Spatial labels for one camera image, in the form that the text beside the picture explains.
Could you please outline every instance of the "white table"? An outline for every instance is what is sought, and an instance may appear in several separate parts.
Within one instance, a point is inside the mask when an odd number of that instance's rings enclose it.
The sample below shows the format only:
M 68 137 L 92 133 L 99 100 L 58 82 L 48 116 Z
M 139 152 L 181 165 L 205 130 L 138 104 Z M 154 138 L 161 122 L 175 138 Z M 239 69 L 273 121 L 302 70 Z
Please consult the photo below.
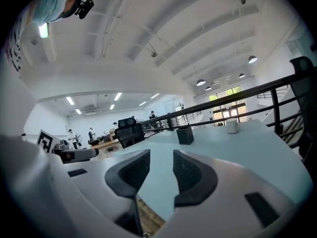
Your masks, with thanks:
M 225 126 L 195 129 L 193 134 L 191 145 L 180 145 L 176 131 L 164 131 L 114 154 L 151 150 L 150 172 L 138 194 L 166 221 L 179 193 L 172 170 L 174 149 L 238 163 L 279 188 L 295 204 L 303 202 L 313 188 L 299 158 L 259 120 L 241 123 L 237 134 L 228 134 Z

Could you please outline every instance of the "black office chair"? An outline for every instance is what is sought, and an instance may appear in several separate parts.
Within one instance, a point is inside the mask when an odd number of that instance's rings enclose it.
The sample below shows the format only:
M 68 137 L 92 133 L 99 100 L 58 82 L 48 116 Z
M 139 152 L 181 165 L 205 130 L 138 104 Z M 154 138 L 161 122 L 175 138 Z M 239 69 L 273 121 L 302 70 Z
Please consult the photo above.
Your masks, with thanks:
M 314 151 L 317 150 L 317 71 L 307 57 L 296 58 L 290 62 L 294 66 L 295 74 L 303 76 L 301 79 L 291 80 L 290 85 L 297 98 L 304 122 L 302 135 L 297 142 L 299 153 L 313 178 L 316 158 Z
M 114 131 L 123 148 L 129 147 L 144 140 L 142 126 L 134 118 L 118 121 L 118 129 Z

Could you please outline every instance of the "chair headrest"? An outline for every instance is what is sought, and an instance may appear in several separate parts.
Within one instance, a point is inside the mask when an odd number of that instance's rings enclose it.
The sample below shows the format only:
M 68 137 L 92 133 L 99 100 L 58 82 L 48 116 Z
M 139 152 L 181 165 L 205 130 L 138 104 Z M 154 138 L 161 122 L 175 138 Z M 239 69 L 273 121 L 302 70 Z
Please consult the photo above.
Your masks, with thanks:
M 118 121 L 118 127 L 122 128 L 122 127 L 126 127 L 126 126 L 130 126 L 133 124 L 136 124 L 137 121 L 135 121 L 135 119 L 133 117 L 127 118 L 127 119 L 123 119 L 123 120 L 119 120 Z

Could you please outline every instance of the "black camera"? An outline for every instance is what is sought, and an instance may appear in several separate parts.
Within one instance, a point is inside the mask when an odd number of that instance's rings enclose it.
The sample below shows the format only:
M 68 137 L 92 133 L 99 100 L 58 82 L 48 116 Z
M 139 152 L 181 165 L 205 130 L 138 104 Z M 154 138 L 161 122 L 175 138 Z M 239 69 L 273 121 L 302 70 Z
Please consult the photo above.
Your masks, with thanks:
M 91 10 L 92 7 L 94 7 L 94 1 L 93 0 L 86 0 L 81 1 L 80 5 L 78 6 L 77 10 L 75 11 L 75 15 L 78 15 L 80 19 L 83 19 L 86 17 L 88 12 Z

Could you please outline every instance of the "black box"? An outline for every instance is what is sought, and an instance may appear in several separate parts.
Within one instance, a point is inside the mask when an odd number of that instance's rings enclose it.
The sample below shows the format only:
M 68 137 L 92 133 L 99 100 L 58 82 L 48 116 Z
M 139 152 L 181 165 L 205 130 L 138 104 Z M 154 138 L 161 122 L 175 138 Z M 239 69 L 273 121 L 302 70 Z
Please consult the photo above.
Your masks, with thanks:
M 176 132 L 179 144 L 190 145 L 194 141 L 193 131 L 190 126 L 178 129 Z

